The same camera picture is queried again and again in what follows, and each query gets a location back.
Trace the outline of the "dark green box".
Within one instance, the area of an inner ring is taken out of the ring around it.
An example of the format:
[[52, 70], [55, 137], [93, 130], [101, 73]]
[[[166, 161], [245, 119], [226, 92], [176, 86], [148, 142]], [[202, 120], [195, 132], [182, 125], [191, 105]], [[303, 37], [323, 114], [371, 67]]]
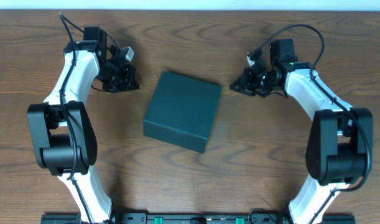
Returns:
[[143, 134], [204, 153], [221, 91], [215, 83], [162, 72], [143, 119]]

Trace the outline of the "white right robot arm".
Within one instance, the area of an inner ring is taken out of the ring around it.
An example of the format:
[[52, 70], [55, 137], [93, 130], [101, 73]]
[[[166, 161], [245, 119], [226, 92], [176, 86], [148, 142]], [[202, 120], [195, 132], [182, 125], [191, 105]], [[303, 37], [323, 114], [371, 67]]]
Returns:
[[248, 67], [229, 87], [248, 96], [291, 96], [312, 122], [305, 153], [308, 176], [284, 213], [256, 210], [251, 223], [354, 223], [351, 215], [326, 215], [342, 192], [358, 190], [371, 171], [373, 116], [340, 99], [309, 62], [300, 62], [291, 39], [270, 43], [271, 68], [262, 49], [247, 54]]

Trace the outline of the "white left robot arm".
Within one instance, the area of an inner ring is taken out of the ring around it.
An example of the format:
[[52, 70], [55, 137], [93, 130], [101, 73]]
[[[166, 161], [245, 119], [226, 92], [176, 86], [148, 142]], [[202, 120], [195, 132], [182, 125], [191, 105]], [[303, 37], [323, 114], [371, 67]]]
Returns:
[[42, 223], [120, 223], [113, 201], [104, 191], [95, 162], [98, 144], [85, 104], [93, 82], [119, 93], [139, 89], [130, 47], [107, 45], [100, 27], [82, 29], [83, 40], [64, 49], [65, 65], [55, 88], [27, 110], [27, 121], [38, 165], [69, 189], [78, 214], [44, 214]]

